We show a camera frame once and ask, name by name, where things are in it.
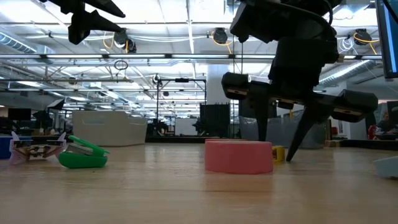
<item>wooden table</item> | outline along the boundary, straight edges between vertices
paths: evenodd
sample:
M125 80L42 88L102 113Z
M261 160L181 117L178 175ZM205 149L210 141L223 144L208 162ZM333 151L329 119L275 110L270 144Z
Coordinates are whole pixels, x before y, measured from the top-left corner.
M0 161L0 223L396 223L398 181L372 161L398 152L299 150L266 175L203 170L203 144L109 149L104 169Z

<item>ceiling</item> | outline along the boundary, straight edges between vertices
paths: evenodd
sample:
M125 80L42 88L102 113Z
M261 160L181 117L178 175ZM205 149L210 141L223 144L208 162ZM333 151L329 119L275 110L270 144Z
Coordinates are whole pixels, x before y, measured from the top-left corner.
M29 46L47 46L53 50L54 54L124 54L123 50L112 44L113 34L110 32L105 33L95 30L79 45L69 43L67 39L67 26L70 25L71 14L62 14L59 7L51 2L46 2L45 4L41 4L41 6L37 2L37 0L0 1L0 31L4 30L15 39ZM129 37L137 45L138 54L229 54L227 46L216 45L211 35L208 37L208 34L211 34L215 27L224 27L226 29L229 41L232 42L230 45L232 53L274 55L276 52L277 42L265 44L259 40L250 38L242 46L239 42L233 41L233 36L229 33L233 15L228 12L224 13L223 0L113 0L113 2L125 13L126 18L118 18L103 11L99 13L121 27L127 28ZM86 10L91 12L94 8L87 5ZM191 20L191 39L188 17ZM366 28L368 33L374 39L377 39L378 31L375 9L365 9L348 16L337 13L332 26L337 31L341 54L373 54L368 45L350 46L350 40L345 40L345 37L348 34L354 34L355 29ZM374 46L377 54L380 54L379 43L375 43ZM0 44L0 54L20 54L20 52ZM50 74L52 82L39 85L54 88L56 84L56 89L82 89L87 88L90 82L85 82L84 84L83 82L79 82L77 85L70 85L67 82L57 83L56 81L70 77L95 80L105 79L109 81L112 78L116 79L116 74L118 74L117 79L126 77L130 81L101 82L101 85L98 85L98 87L138 91L154 88L152 79L155 74L158 74L161 78L187 77L206 79L208 66L214 63L226 63L229 65L230 71L235 70L236 72L248 73L252 80L267 82L267 73L271 62L270 60L253 60L245 61L242 65L239 60L233 63L231 60L189 60L189 58L186 60L150 59L150 63L146 59L130 59L125 61L129 63L129 68L118 71L113 66L114 60L54 59L54 64L44 65L37 63L35 60L9 59L7 60L8 63L12 63L12 65L19 68L23 67L23 69L31 71L32 74L28 75L26 71L14 70L17 73L9 73L9 76L2 74L2 77L43 79L43 77L46 77L46 74L47 76ZM323 72L341 65L344 64L326 65ZM366 78L368 76L369 74L359 74L355 78ZM13 85L18 88L34 87L21 83L13 83ZM176 106L181 107L181 111L184 108L189 109L187 110L189 113L182 113L184 115L198 113L197 104L200 101L194 102L192 99L204 99L204 92L201 91L197 83L170 82L165 87L165 89L167 88L197 89L197 91L191 93L170 92L169 96L161 96L163 100L190 99L190 101L181 101L179 105L176 101L174 101L174 104L171 101L165 101L163 108L166 113L164 115L170 114L170 110L172 111L171 114L181 114L178 110L175 110ZM70 92L58 93L65 96L76 95L76 93ZM139 103L140 108L136 109L136 112L141 110L140 114L148 112L145 108L155 106L155 101L153 100L153 96L151 96L153 93L120 91L118 94L130 103ZM84 95L79 94L78 97L85 97L97 103L120 103L119 100L114 100L109 96L99 96L95 92L87 92ZM130 110L131 108L121 106L116 107L116 109Z

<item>pillar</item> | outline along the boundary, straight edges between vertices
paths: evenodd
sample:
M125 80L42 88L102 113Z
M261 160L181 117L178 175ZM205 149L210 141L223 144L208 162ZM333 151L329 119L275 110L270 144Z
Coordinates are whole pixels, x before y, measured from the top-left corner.
M230 103L231 100L225 97L221 80L228 72L229 65L209 65L207 68L207 104Z

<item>blue box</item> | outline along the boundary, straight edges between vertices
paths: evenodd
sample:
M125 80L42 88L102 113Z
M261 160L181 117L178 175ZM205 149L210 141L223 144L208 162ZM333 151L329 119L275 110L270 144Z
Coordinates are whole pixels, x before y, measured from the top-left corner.
M31 137L19 137L20 140L31 140ZM0 136L0 159L9 159L11 157L10 141L11 136Z

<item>small yellow object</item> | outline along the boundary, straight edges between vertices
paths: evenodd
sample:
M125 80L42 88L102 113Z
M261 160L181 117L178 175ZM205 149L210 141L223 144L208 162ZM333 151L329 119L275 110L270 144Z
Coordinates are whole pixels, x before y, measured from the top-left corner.
M285 149L283 146L273 146L272 156L274 157L274 162L285 161Z

